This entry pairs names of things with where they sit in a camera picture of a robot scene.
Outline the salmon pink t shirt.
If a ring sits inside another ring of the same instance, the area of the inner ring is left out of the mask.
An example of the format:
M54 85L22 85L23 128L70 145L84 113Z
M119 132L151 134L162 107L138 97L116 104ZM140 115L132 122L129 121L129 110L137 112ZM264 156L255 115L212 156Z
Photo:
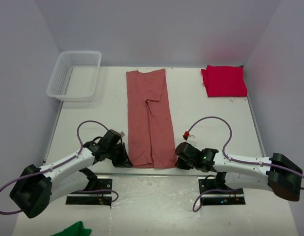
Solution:
M175 167L174 131L166 70L126 73L128 152L136 168Z

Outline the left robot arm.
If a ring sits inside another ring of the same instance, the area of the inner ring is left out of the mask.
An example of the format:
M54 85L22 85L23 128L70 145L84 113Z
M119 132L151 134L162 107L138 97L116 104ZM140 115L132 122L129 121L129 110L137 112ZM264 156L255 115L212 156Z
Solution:
M111 190L99 182L89 167L105 159L114 167L132 167L122 138L123 133L110 129L57 162L27 166L12 188L10 198L28 218L34 218L49 203L67 194L108 194Z

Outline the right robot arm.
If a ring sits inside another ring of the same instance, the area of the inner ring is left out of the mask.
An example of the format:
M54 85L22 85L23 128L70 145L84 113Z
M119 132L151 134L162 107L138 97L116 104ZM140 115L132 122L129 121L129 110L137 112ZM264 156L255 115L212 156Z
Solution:
M257 158L229 156L213 148L198 150L187 142L180 143L175 154L180 169L215 172L214 188L219 193L250 188L271 191L288 201L300 199L303 171L283 154Z

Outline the folded red t shirt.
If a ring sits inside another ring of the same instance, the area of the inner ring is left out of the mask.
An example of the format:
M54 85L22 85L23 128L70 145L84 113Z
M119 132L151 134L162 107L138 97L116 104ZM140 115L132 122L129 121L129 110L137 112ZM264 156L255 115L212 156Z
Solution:
M247 97L243 67L208 65L201 74L208 97Z

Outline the green cloth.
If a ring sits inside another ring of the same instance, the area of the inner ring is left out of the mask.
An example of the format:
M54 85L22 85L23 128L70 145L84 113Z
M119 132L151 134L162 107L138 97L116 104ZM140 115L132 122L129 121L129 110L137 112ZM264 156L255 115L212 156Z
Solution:
M89 236L91 233L92 229L85 228L83 222L78 221L52 236Z

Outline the white plastic basket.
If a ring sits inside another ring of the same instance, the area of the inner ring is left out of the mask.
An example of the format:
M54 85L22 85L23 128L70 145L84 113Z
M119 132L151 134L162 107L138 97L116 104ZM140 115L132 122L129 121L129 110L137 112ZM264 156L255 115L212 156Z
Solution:
M97 86L102 54L65 51L59 54L46 95L62 102L90 102Z

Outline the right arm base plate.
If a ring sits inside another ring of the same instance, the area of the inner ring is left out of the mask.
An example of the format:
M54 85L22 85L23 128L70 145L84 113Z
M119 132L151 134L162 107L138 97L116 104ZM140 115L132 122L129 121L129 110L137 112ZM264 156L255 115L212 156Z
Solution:
M211 189L217 189L215 185L215 176L208 175L198 178L199 193ZM233 193L211 192L206 193L200 198L201 206L226 206L226 205L245 205L243 190L240 189Z

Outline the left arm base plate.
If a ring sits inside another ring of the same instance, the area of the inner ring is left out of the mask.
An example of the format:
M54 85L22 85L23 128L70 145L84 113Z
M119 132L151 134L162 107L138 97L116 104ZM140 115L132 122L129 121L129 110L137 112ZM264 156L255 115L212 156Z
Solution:
M72 193L66 197L66 205L111 206L113 200L113 180L105 176L92 175L83 190L85 193Z

